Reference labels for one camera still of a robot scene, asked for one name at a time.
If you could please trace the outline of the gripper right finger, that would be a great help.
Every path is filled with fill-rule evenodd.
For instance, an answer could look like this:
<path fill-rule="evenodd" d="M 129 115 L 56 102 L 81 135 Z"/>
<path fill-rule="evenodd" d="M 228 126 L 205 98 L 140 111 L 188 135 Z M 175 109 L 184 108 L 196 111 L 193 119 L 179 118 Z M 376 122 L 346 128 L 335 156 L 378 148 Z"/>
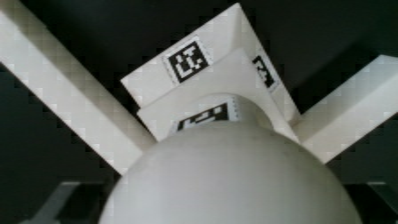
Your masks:
<path fill-rule="evenodd" d="M 385 182 L 369 182 L 367 186 L 387 204 L 398 204 L 398 196 Z"/>

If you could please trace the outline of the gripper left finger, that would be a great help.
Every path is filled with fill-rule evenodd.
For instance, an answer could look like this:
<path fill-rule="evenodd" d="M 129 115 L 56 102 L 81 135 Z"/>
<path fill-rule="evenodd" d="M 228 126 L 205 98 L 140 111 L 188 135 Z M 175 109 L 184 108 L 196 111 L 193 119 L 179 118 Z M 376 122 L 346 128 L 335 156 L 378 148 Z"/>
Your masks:
<path fill-rule="evenodd" d="M 19 224 L 60 224 L 56 216 L 77 186 L 79 183 L 69 181 L 58 184 L 33 217 Z"/>

